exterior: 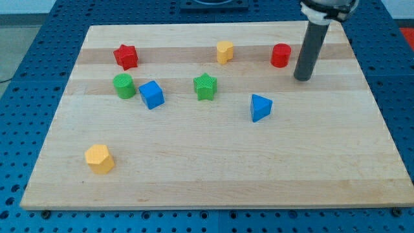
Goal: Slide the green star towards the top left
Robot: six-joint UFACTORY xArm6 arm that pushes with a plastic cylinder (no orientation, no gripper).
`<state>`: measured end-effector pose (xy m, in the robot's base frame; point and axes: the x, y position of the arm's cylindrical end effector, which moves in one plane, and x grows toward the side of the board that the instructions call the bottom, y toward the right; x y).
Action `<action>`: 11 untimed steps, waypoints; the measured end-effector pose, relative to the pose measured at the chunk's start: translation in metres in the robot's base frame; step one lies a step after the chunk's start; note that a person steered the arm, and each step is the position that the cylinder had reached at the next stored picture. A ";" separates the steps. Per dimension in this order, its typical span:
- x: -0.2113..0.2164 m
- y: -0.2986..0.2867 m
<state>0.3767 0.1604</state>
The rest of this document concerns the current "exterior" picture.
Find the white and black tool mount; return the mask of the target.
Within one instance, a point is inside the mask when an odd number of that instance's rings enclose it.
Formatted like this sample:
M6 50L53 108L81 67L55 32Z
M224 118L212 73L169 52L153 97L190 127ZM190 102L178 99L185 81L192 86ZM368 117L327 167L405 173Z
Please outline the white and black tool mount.
M331 21L347 21L359 5L359 0L300 0L301 12L316 25Z

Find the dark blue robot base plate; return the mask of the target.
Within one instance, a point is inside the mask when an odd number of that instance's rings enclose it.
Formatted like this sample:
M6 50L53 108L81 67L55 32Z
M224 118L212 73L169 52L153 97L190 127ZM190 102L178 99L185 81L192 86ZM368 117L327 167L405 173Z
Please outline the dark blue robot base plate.
M180 0L182 11L196 10L246 10L248 0Z

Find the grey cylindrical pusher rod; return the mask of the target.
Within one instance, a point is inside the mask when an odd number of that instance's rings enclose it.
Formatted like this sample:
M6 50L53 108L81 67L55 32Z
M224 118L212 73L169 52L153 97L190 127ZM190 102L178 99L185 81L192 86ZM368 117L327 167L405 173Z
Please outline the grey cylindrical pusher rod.
M310 80L328 28L329 25L317 25L309 21L294 71L298 81Z

